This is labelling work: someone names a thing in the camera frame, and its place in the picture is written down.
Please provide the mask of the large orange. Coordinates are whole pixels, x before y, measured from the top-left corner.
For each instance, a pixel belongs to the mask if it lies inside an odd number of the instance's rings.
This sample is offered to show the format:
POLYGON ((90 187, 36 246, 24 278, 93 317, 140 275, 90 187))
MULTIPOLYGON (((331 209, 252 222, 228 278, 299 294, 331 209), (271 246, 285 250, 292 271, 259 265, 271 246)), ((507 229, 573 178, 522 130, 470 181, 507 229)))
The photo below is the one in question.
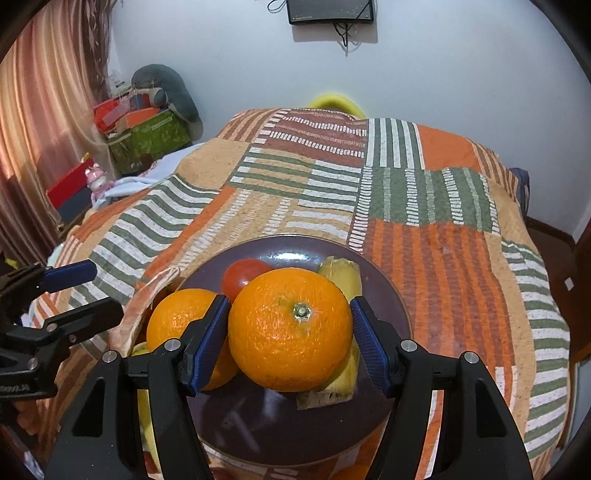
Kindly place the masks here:
POLYGON ((233 301, 228 345, 252 382, 281 393, 313 390, 332 377, 349 353, 349 340, 332 341, 341 291, 318 273, 280 268, 257 276, 233 301))
MULTIPOLYGON (((146 328, 146 346, 154 351, 166 340, 179 338, 190 322, 201 320, 211 306, 216 294, 207 289, 177 290, 161 300, 153 310, 146 328)), ((238 366, 232 359, 228 342, 219 352, 211 380, 204 391, 214 390, 228 383, 238 374, 238 366)))

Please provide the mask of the peeled pomelo segment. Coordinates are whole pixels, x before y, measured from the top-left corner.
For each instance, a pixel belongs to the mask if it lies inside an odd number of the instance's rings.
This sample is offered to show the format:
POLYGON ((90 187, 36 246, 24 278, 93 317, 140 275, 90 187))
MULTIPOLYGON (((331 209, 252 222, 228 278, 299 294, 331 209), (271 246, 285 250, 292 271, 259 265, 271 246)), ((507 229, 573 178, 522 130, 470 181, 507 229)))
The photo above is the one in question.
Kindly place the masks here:
POLYGON ((147 325, 152 311, 183 280, 178 267, 169 267, 159 272, 142 287, 124 308, 119 325, 108 331, 107 345, 122 357, 130 355, 142 328, 147 325))

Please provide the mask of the red tomato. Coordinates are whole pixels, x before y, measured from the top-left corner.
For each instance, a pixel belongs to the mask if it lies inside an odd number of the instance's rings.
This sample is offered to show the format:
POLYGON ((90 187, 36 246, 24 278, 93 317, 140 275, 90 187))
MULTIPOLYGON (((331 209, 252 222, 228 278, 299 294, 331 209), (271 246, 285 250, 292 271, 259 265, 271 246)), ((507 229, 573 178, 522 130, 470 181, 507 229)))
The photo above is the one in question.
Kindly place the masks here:
POLYGON ((235 261, 224 271, 221 280, 222 293, 233 302, 250 281, 270 270, 270 265, 259 259, 246 258, 235 261))

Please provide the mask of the purple round plate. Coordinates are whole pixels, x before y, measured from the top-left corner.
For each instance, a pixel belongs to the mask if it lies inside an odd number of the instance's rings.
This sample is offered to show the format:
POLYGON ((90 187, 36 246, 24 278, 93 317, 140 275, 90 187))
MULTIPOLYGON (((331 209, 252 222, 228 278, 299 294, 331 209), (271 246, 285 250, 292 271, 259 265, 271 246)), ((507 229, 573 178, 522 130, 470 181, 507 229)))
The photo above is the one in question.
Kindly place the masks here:
POLYGON ((411 334, 394 283, 355 251, 321 238, 274 236, 231 247, 195 268, 181 288, 221 293, 222 277, 240 260, 263 261, 270 272, 238 294, 229 321, 229 346, 238 374, 225 385, 190 400, 204 444, 245 462, 295 466, 335 457, 366 440, 388 417, 392 403, 356 373, 346 401, 304 408, 345 363, 353 341, 346 297, 318 272, 329 257, 360 268, 363 296, 381 320, 404 337, 411 334))

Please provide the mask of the red gift box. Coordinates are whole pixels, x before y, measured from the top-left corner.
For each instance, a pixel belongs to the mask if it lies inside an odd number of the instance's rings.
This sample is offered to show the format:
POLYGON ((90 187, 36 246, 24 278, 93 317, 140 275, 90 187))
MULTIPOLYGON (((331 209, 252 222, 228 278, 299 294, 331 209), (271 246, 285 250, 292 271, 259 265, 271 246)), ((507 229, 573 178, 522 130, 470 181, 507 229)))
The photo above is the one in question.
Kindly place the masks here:
POLYGON ((47 198, 55 209, 61 207, 70 197, 87 186, 85 171, 93 164, 91 157, 79 162, 46 191, 47 198))

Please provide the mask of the pink toy figure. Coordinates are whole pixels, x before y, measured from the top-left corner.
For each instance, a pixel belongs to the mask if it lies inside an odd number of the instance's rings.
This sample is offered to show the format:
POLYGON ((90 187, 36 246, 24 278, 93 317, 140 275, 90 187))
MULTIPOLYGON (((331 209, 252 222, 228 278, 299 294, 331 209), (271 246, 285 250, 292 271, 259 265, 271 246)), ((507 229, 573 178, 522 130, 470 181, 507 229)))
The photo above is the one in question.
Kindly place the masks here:
POLYGON ((96 203, 107 190, 114 186, 114 181, 108 178, 108 175, 98 163, 94 163, 85 169, 85 177, 87 187, 91 192, 92 203, 96 203))

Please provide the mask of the white cloth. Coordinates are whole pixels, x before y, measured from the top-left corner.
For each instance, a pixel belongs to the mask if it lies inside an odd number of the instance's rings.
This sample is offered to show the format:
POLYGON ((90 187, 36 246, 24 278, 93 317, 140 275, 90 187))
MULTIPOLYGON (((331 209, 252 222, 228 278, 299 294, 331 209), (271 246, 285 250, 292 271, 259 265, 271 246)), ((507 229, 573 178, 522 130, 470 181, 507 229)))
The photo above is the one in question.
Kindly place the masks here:
POLYGON ((190 153, 202 146, 197 143, 184 149, 167 154, 156 160, 145 172, 120 178, 114 182, 104 193, 101 193, 96 200, 92 200, 92 208, 99 210, 109 203, 123 197, 128 197, 146 188, 151 188, 171 176, 180 162, 190 153))

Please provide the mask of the brown striped curtain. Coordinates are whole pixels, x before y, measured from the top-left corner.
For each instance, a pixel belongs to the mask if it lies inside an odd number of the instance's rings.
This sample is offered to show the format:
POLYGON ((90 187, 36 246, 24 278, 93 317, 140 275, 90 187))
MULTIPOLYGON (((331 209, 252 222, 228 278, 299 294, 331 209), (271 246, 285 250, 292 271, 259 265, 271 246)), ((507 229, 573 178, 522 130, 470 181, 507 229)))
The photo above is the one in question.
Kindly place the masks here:
POLYGON ((1 61, 1 250, 43 262, 58 242, 47 191, 85 153, 113 170, 93 108, 107 97, 112 1, 50 1, 1 61))

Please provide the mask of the green storage box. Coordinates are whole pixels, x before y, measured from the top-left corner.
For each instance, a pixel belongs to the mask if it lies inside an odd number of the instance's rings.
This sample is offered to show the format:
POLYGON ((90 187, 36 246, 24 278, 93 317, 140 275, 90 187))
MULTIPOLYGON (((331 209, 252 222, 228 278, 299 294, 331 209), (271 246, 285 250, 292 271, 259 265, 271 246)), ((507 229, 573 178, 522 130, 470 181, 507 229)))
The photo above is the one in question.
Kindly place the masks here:
POLYGON ((122 177, 139 175, 154 161, 190 144, 186 123, 170 110, 162 110, 107 141, 114 168, 122 177))

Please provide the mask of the grey plush pillow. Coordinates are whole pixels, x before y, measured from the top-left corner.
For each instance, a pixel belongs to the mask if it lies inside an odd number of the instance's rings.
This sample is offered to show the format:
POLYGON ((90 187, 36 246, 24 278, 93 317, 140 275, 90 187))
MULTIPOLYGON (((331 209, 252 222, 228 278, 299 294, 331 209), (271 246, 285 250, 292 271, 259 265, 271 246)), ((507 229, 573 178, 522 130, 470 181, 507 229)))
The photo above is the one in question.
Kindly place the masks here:
POLYGON ((167 107, 174 114, 187 123, 198 120, 197 106, 181 76, 172 68, 162 64, 145 65, 134 72, 131 85, 135 89, 161 89, 167 107))

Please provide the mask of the striped patchwork bedspread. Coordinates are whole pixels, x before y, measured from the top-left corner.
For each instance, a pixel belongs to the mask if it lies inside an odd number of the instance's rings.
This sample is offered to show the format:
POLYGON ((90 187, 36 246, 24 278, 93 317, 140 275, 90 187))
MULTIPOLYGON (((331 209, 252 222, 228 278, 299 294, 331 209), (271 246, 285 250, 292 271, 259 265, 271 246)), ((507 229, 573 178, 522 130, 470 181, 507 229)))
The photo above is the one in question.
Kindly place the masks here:
POLYGON ((33 303, 35 326, 112 297, 121 324, 76 346, 58 394, 37 408, 34 454, 49 458, 67 407, 99 356, 135 352, 177 288, 218 291, 239 260, 359 268, 374 311, 446 356, 480 354, 511 410, 535 478, 569 414, 569 328, 525 223, 527 184, 471 139, 394 118, 247 110, 184 150, 171 174, 90 210, 64 266, 96 278, 33 303))

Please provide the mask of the dark blue bag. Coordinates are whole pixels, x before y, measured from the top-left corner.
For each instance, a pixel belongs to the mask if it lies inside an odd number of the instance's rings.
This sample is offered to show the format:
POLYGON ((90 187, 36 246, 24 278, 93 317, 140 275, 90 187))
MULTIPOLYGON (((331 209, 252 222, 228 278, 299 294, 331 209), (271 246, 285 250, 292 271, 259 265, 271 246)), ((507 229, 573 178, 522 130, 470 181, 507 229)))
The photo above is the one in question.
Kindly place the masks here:
POLYGON ((519 167, 511 168, 510 172, 517 178, 516 198, 520 206, 522 217, 526 219, 531 197, 530 175, 527 170, 519 167))

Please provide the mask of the small black wall screen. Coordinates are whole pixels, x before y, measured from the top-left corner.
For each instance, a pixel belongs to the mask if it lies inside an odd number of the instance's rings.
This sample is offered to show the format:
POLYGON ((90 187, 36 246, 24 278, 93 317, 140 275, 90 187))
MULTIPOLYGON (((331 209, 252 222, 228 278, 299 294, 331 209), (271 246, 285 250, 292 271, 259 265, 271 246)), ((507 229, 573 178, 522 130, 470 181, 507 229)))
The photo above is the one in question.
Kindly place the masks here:
POLYGON ((291 25, 311 23, 373 23, 372 0, 287 0, 291 25))

